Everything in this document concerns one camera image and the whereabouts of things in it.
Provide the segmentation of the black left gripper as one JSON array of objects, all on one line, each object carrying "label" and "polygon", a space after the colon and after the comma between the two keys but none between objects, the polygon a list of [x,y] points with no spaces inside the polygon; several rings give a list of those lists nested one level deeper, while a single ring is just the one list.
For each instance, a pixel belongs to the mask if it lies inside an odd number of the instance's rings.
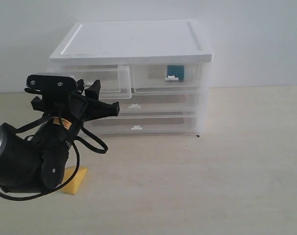
[{"label": "black left gripper", "polygon": [[35,97],[31,101],[33,110],[43,112],[44,116],[61,116],[69,121],[87,122],[91,120],[117,117],[120,112],[119,102],[107,104],[99,100],[101,83],[96,80],[89,88],[84,88],[82,79],[77,81],[77,88],[70,94]]}]

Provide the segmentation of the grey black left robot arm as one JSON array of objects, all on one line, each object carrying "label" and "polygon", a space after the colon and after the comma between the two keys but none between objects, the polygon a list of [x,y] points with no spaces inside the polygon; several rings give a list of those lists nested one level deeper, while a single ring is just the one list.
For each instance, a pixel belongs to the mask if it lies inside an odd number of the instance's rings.
[{"label": "grey black left robot arm", "polygon": [[84,123],[116,117],[118,102],[99,100],[100,81],[84,88],[83,80],[64,76],[31,75],[25,91],[34,94],[33,110],[42,117],[23,127],[0,125],[0,196],[27,193],[33,199],[64,187],[70,148],[82,141]]}]

